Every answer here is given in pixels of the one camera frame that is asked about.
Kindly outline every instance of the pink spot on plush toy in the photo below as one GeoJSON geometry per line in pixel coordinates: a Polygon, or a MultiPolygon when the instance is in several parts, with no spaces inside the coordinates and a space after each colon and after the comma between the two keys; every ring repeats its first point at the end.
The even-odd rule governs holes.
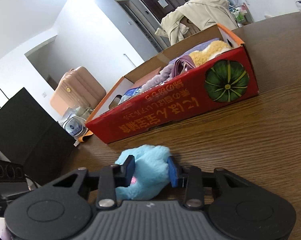
{"type": "Polygon", "coordinates": [[[132,177],[131,184],[135,184],[135,183],[136,183],[136,178],[133,176],[133,177],[132,177]]]}

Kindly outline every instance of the yellow and white plush toy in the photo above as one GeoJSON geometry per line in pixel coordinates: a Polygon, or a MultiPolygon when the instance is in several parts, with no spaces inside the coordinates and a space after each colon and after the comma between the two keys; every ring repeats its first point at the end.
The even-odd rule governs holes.
{"type": "Polygon", "coordinates": [[[207,61],[214,59],[219,54],[231,50],[232,47],[224,41],[213,41],[206,49],[196,50],[189,54],[196,67],[205,64],[207,61]]]}

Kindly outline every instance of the wood grain tabletop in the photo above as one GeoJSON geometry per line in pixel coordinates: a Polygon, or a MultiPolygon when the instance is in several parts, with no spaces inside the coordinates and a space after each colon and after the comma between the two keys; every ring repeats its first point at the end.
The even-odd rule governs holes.
{"type": "MultiPolygon", "coordinates": [[[[98,170],[125,149],[164,145],[182,164],[208,172],[224,167],[287,199],[297,212],[289,239],[301,240],[301,13],[234,32],[246,42],[258,97],[109,145],[93,136],[63,172],[82,166],[98,170]]],[[[161,197],[173,193],[166,188],[161,197]]]]}

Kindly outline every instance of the suitcase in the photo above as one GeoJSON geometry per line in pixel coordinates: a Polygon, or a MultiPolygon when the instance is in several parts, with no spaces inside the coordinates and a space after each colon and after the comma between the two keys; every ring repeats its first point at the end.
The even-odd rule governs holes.
{"type": "Polygon", "coordinates": [[[67,108],[94,109],[105,97],[106,90],[84,67],[71,69],[60,80],[50,104],[61,115],[67,108]]]}

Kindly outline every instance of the pumpkin illustration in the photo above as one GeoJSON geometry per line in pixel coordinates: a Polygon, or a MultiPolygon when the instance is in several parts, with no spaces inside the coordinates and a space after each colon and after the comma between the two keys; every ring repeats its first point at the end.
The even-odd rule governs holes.
{"type": "Polygon", "coordinates": [[[229,103],[246,93],[249,75],[237,61],[219,60],[206,72],[205,89],[216,102],[229,103]]]}

